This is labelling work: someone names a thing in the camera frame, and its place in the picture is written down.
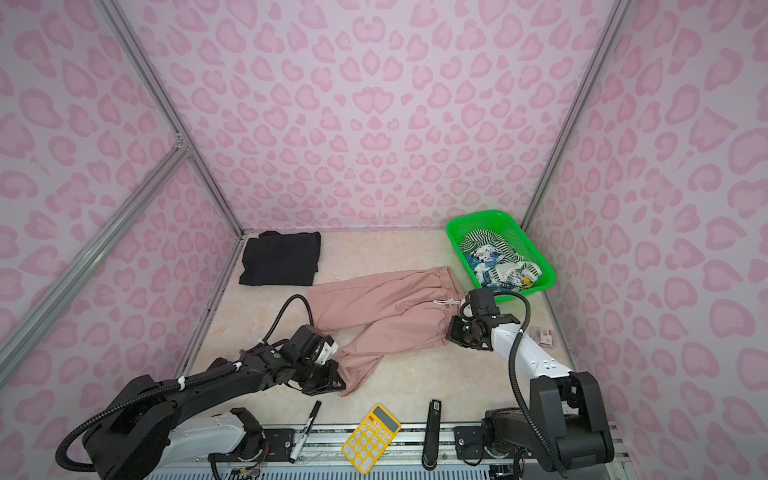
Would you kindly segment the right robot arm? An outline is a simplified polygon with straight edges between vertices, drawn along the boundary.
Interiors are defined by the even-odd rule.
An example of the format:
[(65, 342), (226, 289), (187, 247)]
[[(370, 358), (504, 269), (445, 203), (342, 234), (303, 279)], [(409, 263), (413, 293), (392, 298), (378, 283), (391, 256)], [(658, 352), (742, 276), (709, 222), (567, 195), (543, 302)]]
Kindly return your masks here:
[(457, 455), (466, 462), (530, 456), (564, 478), (571, 470), (612, 462), (614, 442), (598, 381), (551, 357), (528, 335), (528, 326), (501, 314), (451, 320), (450, 342), (505, 358), (516, 402), (488, 410)]

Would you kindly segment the black shirt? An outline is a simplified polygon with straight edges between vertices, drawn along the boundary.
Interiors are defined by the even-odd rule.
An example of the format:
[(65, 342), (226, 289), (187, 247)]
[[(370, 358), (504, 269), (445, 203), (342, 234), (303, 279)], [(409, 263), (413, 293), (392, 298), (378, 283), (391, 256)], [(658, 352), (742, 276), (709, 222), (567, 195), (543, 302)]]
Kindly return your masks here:
[(280, 234), (265, 231), (250, 238), (242, 255), (239, 284), (246, 286), (312, 286), (318, 272), (319, 232)]

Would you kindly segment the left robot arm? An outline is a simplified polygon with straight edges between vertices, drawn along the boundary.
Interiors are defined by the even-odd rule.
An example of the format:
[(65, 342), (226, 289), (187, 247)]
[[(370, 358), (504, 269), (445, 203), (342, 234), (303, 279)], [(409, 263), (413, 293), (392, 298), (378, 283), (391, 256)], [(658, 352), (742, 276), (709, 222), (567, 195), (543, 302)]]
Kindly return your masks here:
[(339, 365), (319, 365), (286, 340), (259, 345), (235, 361), (219, 360), (181, 385), (143, 375), (131, 382), (85, 430), (82, 443), (102, 479), (143, 479), (158, 466), (170, 432), (190, 418), (240, 396), (295, 382), (307, 396), (346, 388)]

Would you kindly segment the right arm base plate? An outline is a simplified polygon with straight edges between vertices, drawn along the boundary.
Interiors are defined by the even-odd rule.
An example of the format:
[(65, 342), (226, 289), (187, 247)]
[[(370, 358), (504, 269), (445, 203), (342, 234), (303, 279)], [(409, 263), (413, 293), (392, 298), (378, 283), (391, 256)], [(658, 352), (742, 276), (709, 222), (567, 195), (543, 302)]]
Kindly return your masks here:
[(513, 460), (515, 455), (524, 460), (532, 459), (532, 452), (521, 446), (503, 446), (494, 442), (493, 431), (482, 425), (453, 428), (454, 445), (458, 459), (472, 465), (481, 461)]

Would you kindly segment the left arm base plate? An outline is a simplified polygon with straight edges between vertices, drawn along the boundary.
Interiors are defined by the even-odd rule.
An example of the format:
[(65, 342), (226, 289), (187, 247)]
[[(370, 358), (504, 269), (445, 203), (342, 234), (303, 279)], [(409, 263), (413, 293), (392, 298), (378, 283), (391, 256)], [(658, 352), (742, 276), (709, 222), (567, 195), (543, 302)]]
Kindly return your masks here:
[(295, 430), (291, 428), (248, 430), (233, 450), (211, 453), (208, 460), (219, 462), (287, 462), (293, 450)]

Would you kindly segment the pink garment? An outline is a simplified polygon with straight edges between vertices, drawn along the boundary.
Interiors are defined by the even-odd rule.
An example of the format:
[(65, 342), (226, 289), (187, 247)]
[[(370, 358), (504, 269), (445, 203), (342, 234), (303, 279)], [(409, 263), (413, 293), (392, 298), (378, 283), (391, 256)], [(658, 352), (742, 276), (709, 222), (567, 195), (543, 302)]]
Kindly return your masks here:
[(465, 297), (449, 267), (385, 272), (312, 286), (307, 299), (315, 327), (325, 334), (360, 327), (334, 356), (348, 396), (387, 355), (447, 343), (447, 331)]

